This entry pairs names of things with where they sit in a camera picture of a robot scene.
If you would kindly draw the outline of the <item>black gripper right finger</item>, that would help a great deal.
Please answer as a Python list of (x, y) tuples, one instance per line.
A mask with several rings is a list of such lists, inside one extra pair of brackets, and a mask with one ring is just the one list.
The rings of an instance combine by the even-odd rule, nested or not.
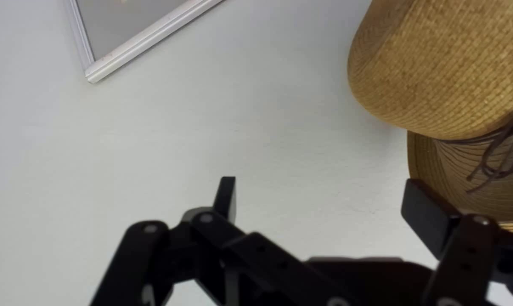
[(416, 179), (406, 180), (401, 216), (438, 260), (424, 306), (494, 306), (491, 282), (513, 296), (513, 231), (486, 214), (460, 213)]

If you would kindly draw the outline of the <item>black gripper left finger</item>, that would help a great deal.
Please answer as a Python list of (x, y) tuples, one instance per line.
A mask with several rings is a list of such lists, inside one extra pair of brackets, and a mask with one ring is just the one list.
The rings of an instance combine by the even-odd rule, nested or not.
[(129, 226), (90, 306), (168, 306), (173, 287), (195, 281), (215, 306), (302, 306), (297, 260), (232, 223), (236, 179), (222, 177), (207, 208)]

